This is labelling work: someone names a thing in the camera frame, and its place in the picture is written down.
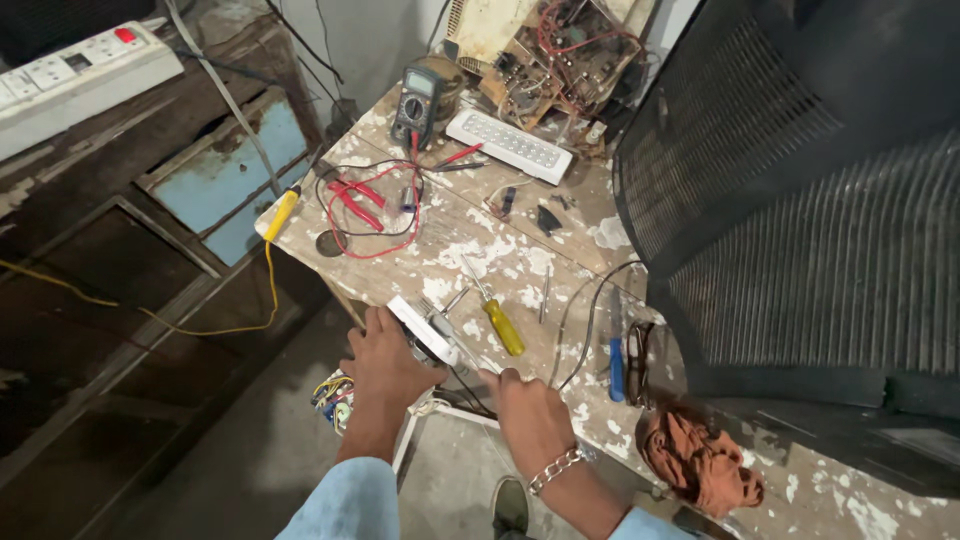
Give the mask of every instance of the white wall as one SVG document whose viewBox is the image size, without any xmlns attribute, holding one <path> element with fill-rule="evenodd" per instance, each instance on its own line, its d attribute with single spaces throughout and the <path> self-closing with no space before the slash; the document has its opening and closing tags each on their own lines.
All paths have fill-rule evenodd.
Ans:
<svg viewBox="0 0 960 540">
<path fill-rule="evenodd" d="M 653 24 L 650 27 L 650 34 L 647 36 L 649 49 L 657 53 L 661 59 L 665 59 L 670 49 L 677 43 L 680 32 L 684 30 L 686 21 L 693 15 L 693 11 L 700 4 L 700 0 L 662 0 L 660 9 L 654 16 Z M 653 82 L 653 78 L 660 70 L 660 65 L 655 65 L 649 77 L 647 77 L 647 87 Z"/>
<path fill-rule="evenodd" d="M 329 31 L 329 53 L 324 47 L 324 28 L 317 4 Z M 393 86 L 403 67 L 426 53 L 444 0 L 283 0 L 283 14 L 325 61 L 328 54 L 344 78 L 343 97 L 357 101 L 363 113 Z M 445 35 L 445 19 L 435 41 Z M 309 63 L 324 85 L 339 97 L 333 75 L 314 61 L 298 43 L 297 52 Z M 322 96 L 314 102 L 324 125 L 330 119 L 331 102 L 313 77 L 302 72 L 307 86 Z"/>
</svg>

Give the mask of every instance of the dark green shoe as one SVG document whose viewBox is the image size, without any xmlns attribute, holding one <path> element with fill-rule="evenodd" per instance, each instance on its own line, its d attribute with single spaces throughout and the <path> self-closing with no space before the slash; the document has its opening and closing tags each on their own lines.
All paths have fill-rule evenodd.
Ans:
<svg viewBox="0 0 960 540">
<path fill-rule="evenodd" d="M 523 482 L 514 477 L 500 479 L 493 490 L 490 506 L 493 510 L 494 540 L 510 532 L 521 536 L 527 533 L 530 506 L 527 505 L 527 490 L 524 489 Z"/>
</svg>

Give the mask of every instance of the red switch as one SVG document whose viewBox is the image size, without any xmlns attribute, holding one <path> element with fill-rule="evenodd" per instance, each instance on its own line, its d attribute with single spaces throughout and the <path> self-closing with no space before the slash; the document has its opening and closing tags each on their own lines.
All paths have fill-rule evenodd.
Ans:
<svg viewBox="0 0 960 540">
<path fill-rule="evenodd" d="M 133 35 L 133 32 L 131 32 L 129 28 L 118 28 L 114 30 L 113 33 L 116 34 L 117 37 L 119 37 L 124 43 L 130 43 L 136 39 L 136 36 Z"/>
</svg>

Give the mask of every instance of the digital multimeter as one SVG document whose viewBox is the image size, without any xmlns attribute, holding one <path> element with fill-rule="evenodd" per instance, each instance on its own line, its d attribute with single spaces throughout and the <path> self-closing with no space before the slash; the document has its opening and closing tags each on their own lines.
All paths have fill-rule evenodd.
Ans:
<svg viewBox="0 0 960 540">
<path fill-rule="evenodd" d="M 433 122 L 437 117 L 443 86 L 443 77 L 433 70 L 419 65 L 408 65 L 403 71 L 403 88 L 400 91 L 400 103 L 396 107 L 390 138 L 409 147 L 413 140 L 411 133 L 417 132 L 417 151 L 426 148 L 433 134 Z"/>
</svg>

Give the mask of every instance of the concrete floor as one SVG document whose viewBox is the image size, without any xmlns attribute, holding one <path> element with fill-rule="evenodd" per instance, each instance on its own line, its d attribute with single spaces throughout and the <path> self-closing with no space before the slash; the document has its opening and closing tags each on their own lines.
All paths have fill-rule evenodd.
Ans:
<svg viewBox="0 0 960 540">
<path fill-rule="evenodd" d="M 351 326 L 336 302 L 322 309 L 110 538 L 261 540 L 280 532 L 333 465 L 340 445 L 309 398 L 348 356 Z M 488 437 L 479 425 L 440 414 L 420 422 L 399 492 L 401 536 L 491 538 L 492 490 L 508 474 L 494 445 L 510 463 L 498 430 Z M 651 489 L 608 457 L 596 467 L 626 500 Z M 678 509 L 642 495 L 639 503 L 667 518 Z M 536 538 L 581 538 L 539 502 L 531 518 Z"/>
</svg>

